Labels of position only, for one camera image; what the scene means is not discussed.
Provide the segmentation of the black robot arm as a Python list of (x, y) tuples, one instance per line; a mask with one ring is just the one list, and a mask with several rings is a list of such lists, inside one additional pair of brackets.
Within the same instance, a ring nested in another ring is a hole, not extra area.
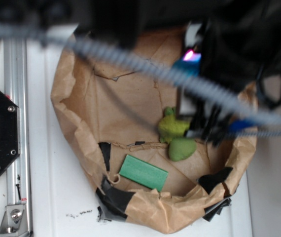
[[(181, 59), (156, 66), (131, 54), (146, 31), (199, 24)], [(0, 40), (33, 39), (155, 76), (195, 104), (186, 137), (281, 136), (281, 0), (0, 0)]]

